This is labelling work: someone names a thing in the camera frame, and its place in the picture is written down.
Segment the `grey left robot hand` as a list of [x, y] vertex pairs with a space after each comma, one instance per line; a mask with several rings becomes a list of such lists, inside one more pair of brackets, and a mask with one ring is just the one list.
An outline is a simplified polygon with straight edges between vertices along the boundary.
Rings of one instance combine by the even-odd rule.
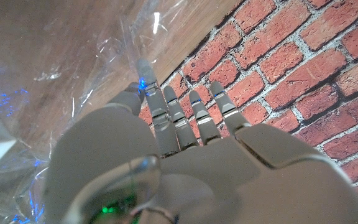
[[229, 136], [197, 92], [199, 135], [148, 61], [140, 80], [76, 122], [53, 150], [46, 223], [358, 223], [346, 174], [303, 141], [252, 125], [213, 82]]

